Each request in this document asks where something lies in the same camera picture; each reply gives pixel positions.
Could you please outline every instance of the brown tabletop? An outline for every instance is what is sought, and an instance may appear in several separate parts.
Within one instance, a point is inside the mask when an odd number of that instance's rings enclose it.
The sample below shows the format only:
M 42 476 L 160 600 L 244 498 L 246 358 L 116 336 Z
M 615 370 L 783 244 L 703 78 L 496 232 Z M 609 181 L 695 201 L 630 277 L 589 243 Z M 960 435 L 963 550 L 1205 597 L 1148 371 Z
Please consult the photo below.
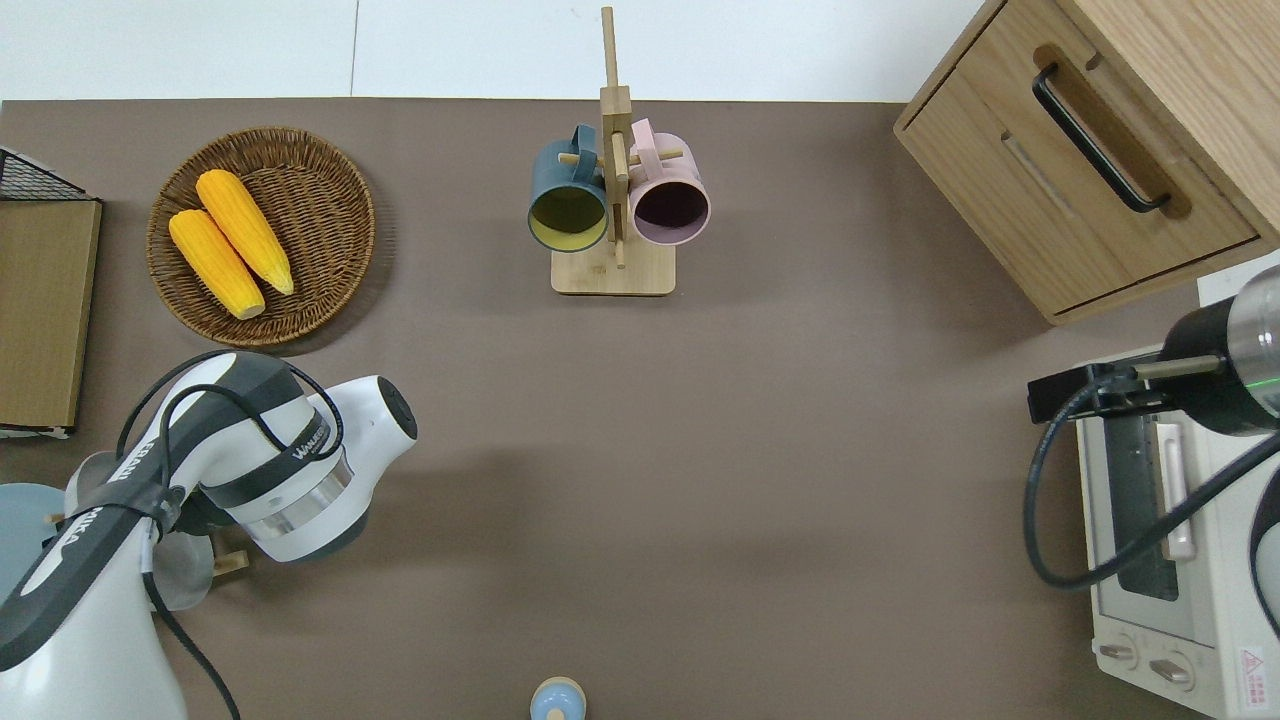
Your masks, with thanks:
M 151 202 L 215 137 L 301 127 L 364 170 L 380 229 L 352 305 L 285 351 L 325 384 L 387 375 L 422 434 L 349 548 L 253 551 L 179 614 L 244 717 L 516 720 L 557 674 L 595 720 L 1194 717 L 1094 666 L 1088 596 L 1039 584 L 1019 515 L 1024 383 L 1158 342 L 1194 287 L 1051 329 L 895 142 L 900 109 L 636 102 L 713 215 L 673 295 L 626 299 L 557 295 L 525 227 L 536 150 L 595 102 L 6 101 L 0 142 L 106 205 L 79 432 L 0 441 L 0 478 L 63 487 L 212 347 L 147 275 Z M 1056 456 L 1043 533 L 1078 568 Z M 161 637 L 191 716 L 224 717 Z

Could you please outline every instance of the wire rack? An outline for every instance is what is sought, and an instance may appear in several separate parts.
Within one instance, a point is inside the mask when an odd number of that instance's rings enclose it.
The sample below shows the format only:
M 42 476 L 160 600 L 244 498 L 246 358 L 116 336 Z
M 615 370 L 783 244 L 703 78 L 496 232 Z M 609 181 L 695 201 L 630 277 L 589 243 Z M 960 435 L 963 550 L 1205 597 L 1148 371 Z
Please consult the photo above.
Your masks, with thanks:
M 0 200 L 96 200 L 22 155 L 0 147 Z

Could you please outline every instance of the yellow corn cob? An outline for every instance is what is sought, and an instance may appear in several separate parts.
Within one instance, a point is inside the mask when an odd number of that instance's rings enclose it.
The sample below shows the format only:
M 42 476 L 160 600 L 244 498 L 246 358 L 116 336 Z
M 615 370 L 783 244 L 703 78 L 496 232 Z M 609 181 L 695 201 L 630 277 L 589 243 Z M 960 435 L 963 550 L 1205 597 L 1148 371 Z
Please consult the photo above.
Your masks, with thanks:
M 261 315 L 266 304 L 244 263 L 204 210 L 183 210 L 169 218 L 169 237 L 191 269 L 232 315 L 247 320 Z
M 196 179 L 196 193 L 250 269 L 283 295 L 293 295 L 289 259 L 244 183 L 227 170 L 207 170 Z

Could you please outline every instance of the mug rack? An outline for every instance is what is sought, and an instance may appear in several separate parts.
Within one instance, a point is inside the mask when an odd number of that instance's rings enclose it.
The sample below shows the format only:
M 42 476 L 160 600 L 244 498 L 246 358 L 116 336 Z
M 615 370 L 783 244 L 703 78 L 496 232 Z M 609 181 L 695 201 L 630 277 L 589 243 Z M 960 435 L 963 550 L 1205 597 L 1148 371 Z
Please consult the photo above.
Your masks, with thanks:
M 613 38 L 613 8 L 600 10 L 604 26 L 604 76 L 600 88 L 600 129 L 604 165 L 604 195 L 608 204 L 608 242 L 596 242 L 580 252 L 552 252 L 552 288 L 562 295 L 662 296 L 676 290 L 676 249 L 635 237 L 627 201 L 630 170 L 640 159 L 627 155 L 635 142 L 631 132 L 631 88 L 618 85 L 617 47 Z M 680 156 L 680 151 L 660 155 Z M 576 164 L 579 158 L 561 154 Z

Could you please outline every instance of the oven window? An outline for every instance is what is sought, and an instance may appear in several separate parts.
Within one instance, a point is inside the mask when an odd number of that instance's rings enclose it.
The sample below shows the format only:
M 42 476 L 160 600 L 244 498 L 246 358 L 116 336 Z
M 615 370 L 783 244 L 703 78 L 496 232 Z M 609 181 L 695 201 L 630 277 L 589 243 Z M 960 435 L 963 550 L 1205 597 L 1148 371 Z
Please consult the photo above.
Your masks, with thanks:
M 1160 516 L 1156 486 L 1160 455 L 1156 420 L 1151 415 L 1108 418 L 1103 423 L 1107 477 L 1111 486 L 1111 525 L 1116 550 L 1151 527 Z M 1117 574 L 1120 587 L 1156 600 L 1178 600 L 1178 565 L 1152 547 Z

